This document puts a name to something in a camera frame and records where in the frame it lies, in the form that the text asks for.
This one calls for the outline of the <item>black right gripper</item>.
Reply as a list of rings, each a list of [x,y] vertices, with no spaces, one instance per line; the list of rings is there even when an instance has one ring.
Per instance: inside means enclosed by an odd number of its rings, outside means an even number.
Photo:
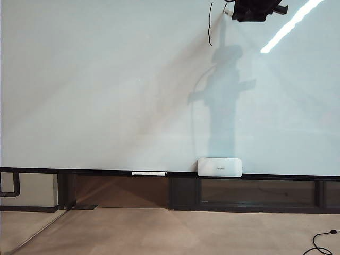
[[[238,22],[264,22],[268,15],[286,15],[288,5],[282,6],[281,0],[235,0],[232,20]]]

